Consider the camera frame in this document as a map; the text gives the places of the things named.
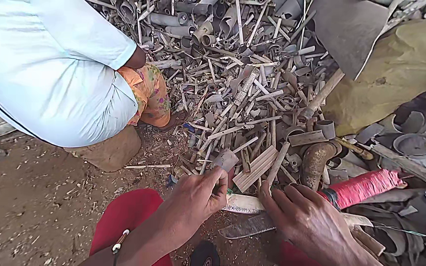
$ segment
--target sandy soil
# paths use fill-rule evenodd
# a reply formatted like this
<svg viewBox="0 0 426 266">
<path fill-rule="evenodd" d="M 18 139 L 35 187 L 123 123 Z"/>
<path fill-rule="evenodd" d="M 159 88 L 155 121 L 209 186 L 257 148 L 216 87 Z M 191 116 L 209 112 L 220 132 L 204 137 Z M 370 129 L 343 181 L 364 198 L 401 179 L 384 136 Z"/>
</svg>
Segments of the sandy soil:
<svg viewBox="0 0 426 266">
<path fill-rule="evenodd" d="M 175 164 L 184 154 L 186 139 L 169 133 L 140 129 L 142 149 L 131 161 L 140 164 Z M 105 173 L 62 148 L 21 133 L 0 137 L 0 266 L 78 265 L 87 258 L 95 226 L 116 196 L 150 187 L 164 199 L 171 188 L 172 169 L 122 169 Z M 182 265 L 201 239 L 218 247 L 222 265 L 273 265 L 275 233 L 228 240 L 218 229 L 247 219 L 220 211 L 203 224 L 185 245 L 170 254 Z"/>
</svg>

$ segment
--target beige sheet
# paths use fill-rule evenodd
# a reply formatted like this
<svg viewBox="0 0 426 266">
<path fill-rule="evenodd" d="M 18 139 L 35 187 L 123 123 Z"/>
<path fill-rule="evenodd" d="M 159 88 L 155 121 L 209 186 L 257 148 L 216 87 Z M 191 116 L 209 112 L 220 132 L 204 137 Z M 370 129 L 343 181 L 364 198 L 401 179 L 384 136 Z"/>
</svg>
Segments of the beige sheet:
<svg viewBox="0 0 426 266">
<path fill-rule="evenodd" d="M 426 91 L 426 20 L 397 27 L 376 43 L 362 74 L 346 76 L 323 112 L 338 136 L 352 134 Z"/>
</svg>

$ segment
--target white shirt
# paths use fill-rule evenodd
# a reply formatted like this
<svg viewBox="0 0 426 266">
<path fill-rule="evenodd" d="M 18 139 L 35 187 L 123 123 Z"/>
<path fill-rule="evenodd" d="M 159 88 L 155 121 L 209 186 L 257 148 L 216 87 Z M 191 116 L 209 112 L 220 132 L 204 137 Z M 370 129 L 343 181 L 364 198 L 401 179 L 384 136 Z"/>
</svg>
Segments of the white shirt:
<svg viewBox="0 0 426 266">
<path fill-rule="evenodd" d="M 0 116 L 61 147 L 101 142 L 137 111 L 114 71 L 136 43 L 84 0 L 0 0 Z"/>
</svg>

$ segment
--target man's right hand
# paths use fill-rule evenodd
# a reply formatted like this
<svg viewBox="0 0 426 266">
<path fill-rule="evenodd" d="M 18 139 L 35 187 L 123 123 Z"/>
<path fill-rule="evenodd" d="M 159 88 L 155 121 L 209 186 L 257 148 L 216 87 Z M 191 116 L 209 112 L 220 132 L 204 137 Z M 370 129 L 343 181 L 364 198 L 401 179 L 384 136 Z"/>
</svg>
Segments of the man's right hand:
<svg viewBox="0 0 426 266">
<path fill-rule="evenodd" d="M 353 239 L 349 228 L 328 201 L 308 187 L 272 189 L 264 181 L 259 193 L 275 226 L 308 257 L 322 265 L 381 265 Z"/>
</svg>

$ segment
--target red tape wrap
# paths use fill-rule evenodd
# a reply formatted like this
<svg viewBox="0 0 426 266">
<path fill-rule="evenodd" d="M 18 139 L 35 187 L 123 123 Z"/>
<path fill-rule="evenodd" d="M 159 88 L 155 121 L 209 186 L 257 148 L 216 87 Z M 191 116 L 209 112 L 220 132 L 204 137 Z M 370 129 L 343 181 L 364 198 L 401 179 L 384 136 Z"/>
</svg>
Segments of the red tape wrap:
<svg viewBox="0 0 426 266">
<path fill-rule="evenodd" d="M 351 178 L 347 181 L 333 184 L 328 191 L 336 193 L 335 203 L 341 210 L 358 204 L 365 199 L 391 190 L 404 182 L 399 179 L 396 171 L 381 169 Z M 319 191 L 322 197 L 330 201 L 325 193 Z"/>
</svg>

